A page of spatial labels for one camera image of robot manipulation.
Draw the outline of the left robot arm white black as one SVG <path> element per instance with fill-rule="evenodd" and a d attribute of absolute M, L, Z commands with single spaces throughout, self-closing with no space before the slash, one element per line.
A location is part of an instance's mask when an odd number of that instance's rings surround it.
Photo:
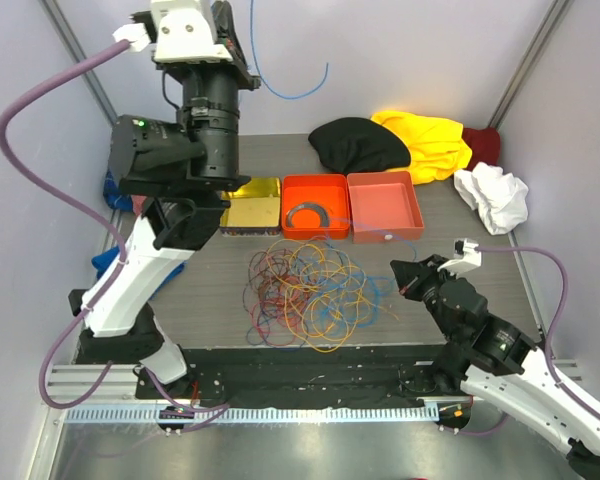
<path fill-rule="evenodd" d="M 149 301 L 167 276 L 216 233 L 244 186 L 239 171 L 239 94 L 256 90 L 226 1 L 155 1 L 127 26 L 136 46 L 154 46 L 156 67 L 176 80 L 174 122 L 120 116 L 109 169 L 119 190 L 141 196 L 143 211 L 117 257 L 86 292 L 82 354 L 95 362 L 138 363 L 170 398 L 185 397 L 193 375 L 180 347 L 159 327 Z"/>

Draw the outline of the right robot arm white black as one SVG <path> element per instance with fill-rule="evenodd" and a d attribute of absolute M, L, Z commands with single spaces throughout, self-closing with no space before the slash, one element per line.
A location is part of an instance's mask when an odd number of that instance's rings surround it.
<path fill-rule="evenodd" d="M 400 294 L 424 304 L 446 343 L 433 363 L 437 391 L 496 406 L 551 443 L 583 479 L 600 479 L 600 401 L 558 370 L 539 346 L 488 309 L 452 261 L 390 263 Z"/>

